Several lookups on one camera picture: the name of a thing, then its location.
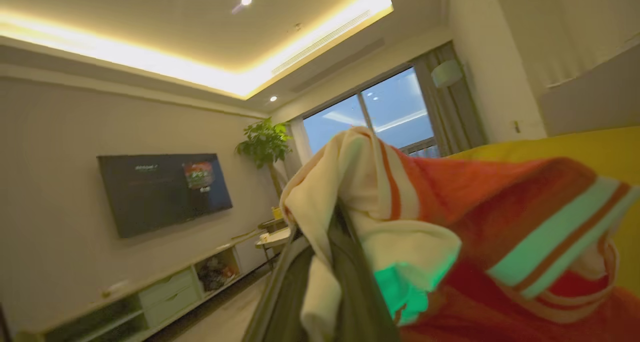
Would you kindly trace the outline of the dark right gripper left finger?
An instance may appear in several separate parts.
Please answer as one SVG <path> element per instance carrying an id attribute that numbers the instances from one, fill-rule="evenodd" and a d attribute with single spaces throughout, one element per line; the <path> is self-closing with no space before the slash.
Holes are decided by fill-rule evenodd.
<path id="1" fill-rule="evenodd" d="M 302 231 L 292 228 L 244 333 L 244 342 L 309 340 L 301 323 L 301 312 L 313 257 L 313 248 Z"/>

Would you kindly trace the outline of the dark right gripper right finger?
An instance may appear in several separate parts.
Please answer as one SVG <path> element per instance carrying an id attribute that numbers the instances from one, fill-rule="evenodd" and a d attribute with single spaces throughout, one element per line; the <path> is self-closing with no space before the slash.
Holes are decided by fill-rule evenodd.
<path id="1" fill-rule="evenodd" d="M 342 289 L 334 340 L 399 342 L 398 329 L 387 310 L 344 203 L 336 203 L 327 234 L 334 275 Z"/>

